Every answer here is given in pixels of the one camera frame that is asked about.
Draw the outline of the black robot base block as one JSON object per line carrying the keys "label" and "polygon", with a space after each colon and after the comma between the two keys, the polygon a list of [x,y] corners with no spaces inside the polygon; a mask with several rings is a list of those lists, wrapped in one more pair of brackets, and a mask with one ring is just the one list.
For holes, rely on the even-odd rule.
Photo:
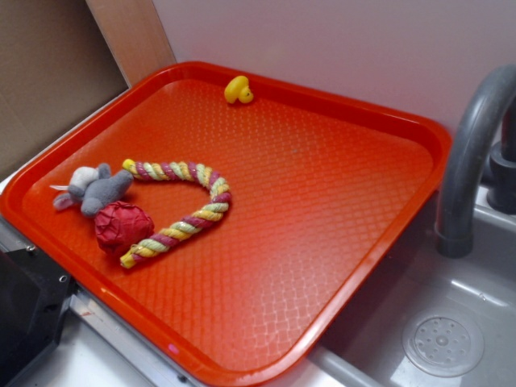
{"label": "black robot base block", "polygon": [[35,247],[1,254],[1,385],[12,386],[60,343],[74,280]]}

